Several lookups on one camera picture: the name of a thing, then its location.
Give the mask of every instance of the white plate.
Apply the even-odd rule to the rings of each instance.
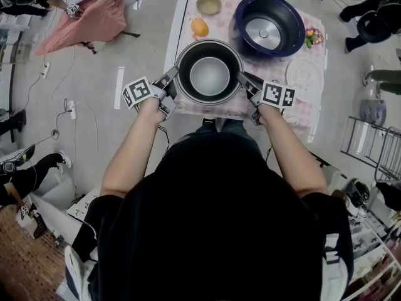
[[[296,97],[302,102],[315,103],[323,90],[323,73],[307,58],[297,58],[289,63],[286,79],[287,85],[297,89]]]

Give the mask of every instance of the hand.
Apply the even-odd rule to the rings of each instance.
[[[140,103],[138,119],[158,125],[165,120],[165,114],[159,110],[160,100],[150,97]]]
[[[259,122],[266,126],[267,122],[271,119],[275,119],[276,117],[282,117],[280,113],[280,109],[266,105],[265,103],[262,103],[261,105],[258,106],[259,113],[261,114],[261,117],[259,118]]]

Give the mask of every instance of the wooden floor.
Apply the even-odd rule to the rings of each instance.
[[[61,300],[65,245],[55,248],[49,231],[32,239],[15,216],[15,206],[0,211],[0,282],[12,300]]]

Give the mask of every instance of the pink cloth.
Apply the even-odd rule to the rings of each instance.
[[[79,3],[82,17],[62,13],[55,30],[44,39],[36,55],[76,45],[81,42],[110,41],[126,27],[124,0],[84,0]]]

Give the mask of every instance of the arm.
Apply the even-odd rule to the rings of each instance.
[[[14,196],[15,200],[21,207],[25,205],[13,183],[6,183],[4,184],[4,187],[6,188],[7,194]]]
[[[141,104],[137,119],[106,169],[101,196],[111,194],[124,198],[145,175],[157,126],[165,115],[159,110],[156,98],[148,98]]]
[[[265,104],[258,109],[261,113],[260,123],[269,134],[283,178],[295,193],[300,198],[313,192],[328,194],[318,163],[291,130],[280,111]]]
[[[47,3],[61,10],[65,10],[68,7],[63,0],[47,0]]]

